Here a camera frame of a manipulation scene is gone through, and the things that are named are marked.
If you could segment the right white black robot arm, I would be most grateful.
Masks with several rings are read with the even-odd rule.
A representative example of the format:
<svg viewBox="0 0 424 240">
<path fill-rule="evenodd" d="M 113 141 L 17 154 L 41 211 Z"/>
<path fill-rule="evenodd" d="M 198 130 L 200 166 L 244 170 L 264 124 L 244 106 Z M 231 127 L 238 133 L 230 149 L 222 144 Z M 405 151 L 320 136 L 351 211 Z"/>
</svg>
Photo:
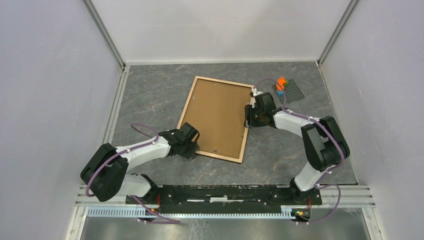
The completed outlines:
<svg viewBox="0 0 424 240">
<path fill-rule="evenodd" d="M 320 179 L 350 156 L 346 139 L 332 116 L 316 118 L 277 107 L 271 93 L 255 88 L 251 96 L 253 103 L 244 108 L 247 128 L 272 127 L 302 138 L 307 163 L 290 181 L 288 191 L 293 203 L 302 204 Z"/>
</svg>

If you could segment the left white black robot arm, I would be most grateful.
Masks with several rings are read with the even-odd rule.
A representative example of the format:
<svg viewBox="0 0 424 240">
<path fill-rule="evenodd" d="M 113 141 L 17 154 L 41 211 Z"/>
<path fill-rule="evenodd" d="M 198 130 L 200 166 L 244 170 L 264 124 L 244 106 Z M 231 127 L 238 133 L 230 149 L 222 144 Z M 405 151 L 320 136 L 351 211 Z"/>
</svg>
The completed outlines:
<svg viewBox="0 0 424 240">
<path fill-rule="evenodd" d="M 146 176 L 132 175 L 129 171 L 149 161 L 172 156 L 191 160 L 199 148 L 200 132 L 187 122 L 162 132 L 138 122 L 131 127 L 136 131 L 139 127 L 146 128 L 152 135 L 145 133 L 147 140 L 125 146 L 102 144 L 80 173 L 87 197 L 106 202 L 115 195 L 136 196 L 145 204 L 151 204 L 157 198 L 153 183 Z"/>
</svg>

